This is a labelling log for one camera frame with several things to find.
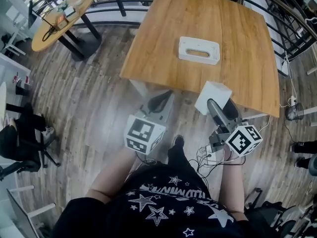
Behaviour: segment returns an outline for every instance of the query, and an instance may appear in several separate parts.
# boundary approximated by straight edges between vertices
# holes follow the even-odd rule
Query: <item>square wooden table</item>
[[[181,36],[220,45],[217,65],[180,60]],[[154,0],[131,45],[121,77],[200,93],[215,81],[243,107],[279,117],[279,84],[262,15],[230,0]]]

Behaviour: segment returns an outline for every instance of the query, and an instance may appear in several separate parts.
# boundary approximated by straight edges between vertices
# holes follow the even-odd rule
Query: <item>white cube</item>
[[[251,153],[263,141],[254,125],[238,126],[226,144],[240,157]]]
[[[124,144],[148,155],[162,140],[165,130],[160,124],[130,115],[124,129]]]
[[[207,100],[213,99],[221,109],[228,102],[232,91],[224,84],[206,81],[198,99],[195,103],[195,108],[203,115],[209,114]]]

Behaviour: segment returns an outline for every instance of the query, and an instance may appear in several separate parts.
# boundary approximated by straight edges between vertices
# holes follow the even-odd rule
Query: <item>wooden table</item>
[[[75,6],[78,0],[66,0],[69,6]],[[73,58],[75,60],[84,60],[90,57],[99,47],[101,43],[101,36],[97,30],[93,27],[92,23],[89,21],[88,17],[84,14],[86,10],[90,7],[94,0],[83,0],[83,3],[79,6],[78,16],[70,21],[63,29],[57,31],[48,37],[47,40],[43,41],[43,36],[50,28],[50,25],[45,21],[42,22],[42,25],[39,27],[37,32],[34,35],[32,41],[32,49],[34,51],[41,51],[52,45],[56,40],[62,42],[70,51],[73,53]],[[53,9],[45,17],[45,20],[50,24],[55,24],[56,18],[60,15],[56,9]],[[88,33],[82,36],[80,39],[76,38],[69,29],[74,23],[81,17],[83,22],[87,25],[91,33]],[[78,48],[74,47],[63,34],[66,34]]]
[[[180,60],[181,36],[219,43],[217,65]],[[279,117],[279,84],[262,15],[229,0],[154,0],[131,45],[121,77],[200,93],[221,82],[243,107]]]

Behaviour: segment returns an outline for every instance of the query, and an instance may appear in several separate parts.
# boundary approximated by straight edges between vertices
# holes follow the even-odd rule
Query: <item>metal railing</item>
[[[37,13],[41,13],[44,8],[48,8],[48,6],[53,7],[57,5],[56,0],[39,0],[34,5],[39,4],[41,1],[45,1],[45,3],[38,8]],[[291,60],[295,58],[298,54],[301,54],[303,51],[308,49],[314,42],[317,41],[317,33],[314,29],[314,26],[308,22],[305,22],[307,16],[302,8],[297,4],[295,0],[290,0],[294,6],[294,8],[298,11],[299,15],[294,12],[287,4],[284,3],[284,0],[265,0],[268,7],[265,8],[260,4],[252,0],[242,0],[248,2],[259,9],[263,10],[264,12],[268,13],[270,16],[273,17],[276,28],[269,23],[267,27],[275,31],[277,34],[280,35],[282,42],[278,40],[271,39],[273,43],[281,47],[284,51],[278,53],[274,51],[277,56],[284,59],[285,56],[288,56],[288,59]],[[153,0],[124,0],[124,2],[140,2],[142,5],[150,6]],[[147,7],[144,8],[125,8],[122,0],[108,0],[108,1],[96,1],[94,2],[91,7],[95,7],[101,4],[107,3],[116,3],[118,8],[101,8],[101,9],[94,9],[87,11],[86,14],[89,13],[97,13],[97,12],[106,12],[106,11],[120,11],[123,17],[126,16],[127,11],[148,11]],[[102,21],[102,22],[93,22],[93,23],[114,23],[113,21]],[[138,25],[139,22],[115,22],[121,24],[134,24]]]

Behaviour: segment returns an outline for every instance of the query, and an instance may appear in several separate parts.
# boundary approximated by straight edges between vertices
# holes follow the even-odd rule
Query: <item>wooden floor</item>
[[[73,29],[75,35],[86,29]],[[54,202],[56,208],[39,216],[49,226],[54,225],[67,202],[84,196],[92,180],[111,156],[123,145],[123,130],[129,114],[142,102],[141,96],[126,79],[119,78],[121,66],[137,29],[129,26],[98,26],[103,42],[87,62],[74,62],[70,51],[61,43],[36,53],[26,48],[27,56],[16,59],[31,69],[33,79],[32,104],[36,113],[43,113],[59,136],[52,145],[52,155],[62,165],[49,163],[38,173],[18,175],[20,186],[35,186],[23,192],[26,210],[34,210]],[[292,63],[298,101],[304,108],[317,106],[317,72],[306,76],[305,71],[316,64],[314,49],[300,55]],[[281,105],[291,95],[289,78],[280,76]],[[199,147],[208,143],[211,118],[201,115],[194,103],[197,94],[175,90],[175,102],[169,117],[168,129],[156,156],[164,161],[166,151],[177,134],[185,137],[188,159],[195,158]],[[251,120],[258,129],[268,117]],[[286,121],[294,140],[317,139],[317,127],[309,127],[315,116],[305,116],[298,123]],[[317,179],[307,170],[294,167],[303,154],[289,153],[290,136],[284,126],[284,109],[280,118],[271,118],[261,134],[263,143],[247,156],[243,166],[246,195],[255,187],[264,190],[262,200],[283,201],[291,206],[309,201],[317,192]],[[210,168],[202,173],[207,174]],[[222,167],[208,177],[211,195],[217,199]]]

